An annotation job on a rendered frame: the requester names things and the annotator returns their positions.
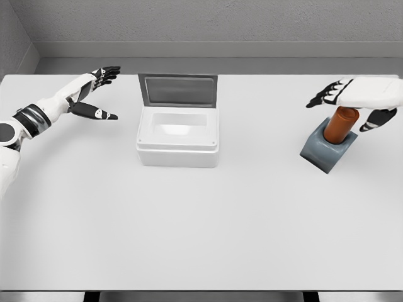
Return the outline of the white open box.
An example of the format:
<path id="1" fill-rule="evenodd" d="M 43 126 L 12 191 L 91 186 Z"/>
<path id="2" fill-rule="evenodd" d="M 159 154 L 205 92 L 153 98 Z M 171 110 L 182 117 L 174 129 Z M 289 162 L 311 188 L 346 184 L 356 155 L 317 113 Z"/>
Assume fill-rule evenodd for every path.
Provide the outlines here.
<path id="1" fill-rule="evenodd" d="M 145 106 L 136 142 L 144 166 L 214 168 L 219 162 L 219 110 Z"/>

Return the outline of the grey box lid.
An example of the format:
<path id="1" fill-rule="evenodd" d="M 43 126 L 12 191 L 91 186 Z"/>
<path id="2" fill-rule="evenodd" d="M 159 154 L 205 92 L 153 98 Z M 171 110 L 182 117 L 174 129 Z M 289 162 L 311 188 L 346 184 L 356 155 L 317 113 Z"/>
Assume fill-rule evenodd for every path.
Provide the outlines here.
<path id="1" fill-rule="evenodd" d="M 144 106 L 216 108 L 217 75 L 139 74 Z"/>

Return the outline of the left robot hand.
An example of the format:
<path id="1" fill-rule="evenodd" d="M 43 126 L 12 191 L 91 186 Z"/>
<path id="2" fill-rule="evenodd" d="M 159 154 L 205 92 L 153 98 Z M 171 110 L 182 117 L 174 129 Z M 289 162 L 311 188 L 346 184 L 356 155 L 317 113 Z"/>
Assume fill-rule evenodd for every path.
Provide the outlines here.
<path id="1" fill-rule="evenodd" d="M 62 93 L 69 103 L 67 112 L 92 120 L 117 120 L 117 115 L 84 103 L 83 100 L 97 88 L 111 84 L 119 73 L 120 66 L 100 67 L 73 80 L 66 86 L 67 92 Z"/>

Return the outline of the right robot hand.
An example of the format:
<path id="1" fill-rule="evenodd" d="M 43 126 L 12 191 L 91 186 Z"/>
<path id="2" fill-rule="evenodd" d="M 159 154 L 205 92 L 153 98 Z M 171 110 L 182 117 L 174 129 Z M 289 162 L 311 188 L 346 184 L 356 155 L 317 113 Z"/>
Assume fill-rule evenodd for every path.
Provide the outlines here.
<path id="1" fill-rule="evenodd" d="M 331 104 L 354 109 L 371 109 L 360 132 L 383 126 L 403 107 L 403 79 L 359 76 L 340 79 L 327 85 L 306 105 L 307 108 Z"/>

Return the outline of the brown cylinder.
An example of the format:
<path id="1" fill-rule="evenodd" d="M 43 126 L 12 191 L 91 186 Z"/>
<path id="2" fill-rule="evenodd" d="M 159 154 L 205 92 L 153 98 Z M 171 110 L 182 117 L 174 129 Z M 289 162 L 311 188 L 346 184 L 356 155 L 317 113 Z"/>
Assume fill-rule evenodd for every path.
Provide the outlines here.
<path id="1" fill-rule="evenodd" d="M 339 106 L 323 131 L 324 138 L 332 144 L 342 143 L 359 117 L 357 109 Z"/>

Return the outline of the grey cylinder holder block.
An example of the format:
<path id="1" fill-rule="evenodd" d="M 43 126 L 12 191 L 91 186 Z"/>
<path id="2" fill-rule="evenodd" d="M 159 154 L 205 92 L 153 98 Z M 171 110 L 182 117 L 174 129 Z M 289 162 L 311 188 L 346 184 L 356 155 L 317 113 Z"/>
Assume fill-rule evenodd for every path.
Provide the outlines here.
<path id="1" fill-rule="evenodd" d="M 330 118 L 326 118 L 308 137 L 300 156 L 328 174 L 343 157 L 358 135 L 349 131 L 346 138 L 340 144 L 328 142 L 323 132 Z"/>

